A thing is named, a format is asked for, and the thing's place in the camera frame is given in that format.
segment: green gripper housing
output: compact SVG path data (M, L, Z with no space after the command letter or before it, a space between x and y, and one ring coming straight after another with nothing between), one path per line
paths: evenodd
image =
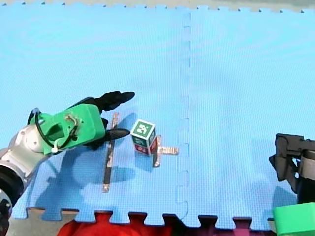
M40 128L51 143L58 139L58 145L60 146L69 136L71 129L74 127L72 121L65 119L69 114L78 120L78 129L76 139L72 139L63 149L83 145L105 135L106 131L97 106L80 104L55 115L39 114L38 119L44 121L40 124ZM35 117L31 119L30 124L35 124ZM52 147L43 142L43 151L44 155L48 155L52 153Z
M278 236L315 236L315 203L280 206L273 215Z

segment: green sticker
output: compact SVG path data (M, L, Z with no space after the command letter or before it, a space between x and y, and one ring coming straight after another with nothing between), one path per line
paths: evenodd
M134 129L134 133L143 138L147 138L151 128L152 125L139 121Z
M141 146L143 146L143 147L146 147L146 146L147 146L146 141L143 140L143 139L140 139L140 138L134 137L134 136L132 137L132 139L133 139L133 142L134 142L135 144L141 145Z
M151 143L153 142L155 136L156 136L156 131L153 130L152 134L149 137L149 145L151 145Z

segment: silver robot arm segment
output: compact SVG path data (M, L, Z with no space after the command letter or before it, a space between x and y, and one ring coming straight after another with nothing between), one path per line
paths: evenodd
M38 166L49 157L43 154L42 143L36 126L27 125L0 150L0 198L8 200L10 212Z

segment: red sticker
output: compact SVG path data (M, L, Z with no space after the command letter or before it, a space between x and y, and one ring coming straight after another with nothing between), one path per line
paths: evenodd
M147 150L145 147L139 146L139 145L137 145L137 144L135 144L134 146L135 146L135 148L136 148L137 151L148 155L148 150Z
M157 148L157 138L154 139L153 143L150 146L150 153L152 153L153 151L155 151Z

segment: gray floor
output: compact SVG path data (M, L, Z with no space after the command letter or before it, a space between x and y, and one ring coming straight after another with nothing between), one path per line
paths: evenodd
M71 4L74 1L86 4L106 3L107 6L119 3L126 4L127 6L145 4L148 7L152 7L156 4L165 4L168 7L186 6L189 8L196 8L198 5L208 5L211 8L228 6L232 9L237 9L238 7L245 6L250 7L253 11L257 11L259 8L270 8L274 11L279 11L281 8L291 9L294 11L301 11L303 8L315 9L315 0L65 0L64 2L66 4ZM15 2L15 0L0 0L0 2L10 4ZM40 219L40 213L29 211L29 217L27 220L10 220L11 225L7 235L55 236L59 228L73 218L74 215L66 214L60 222L47 222Z

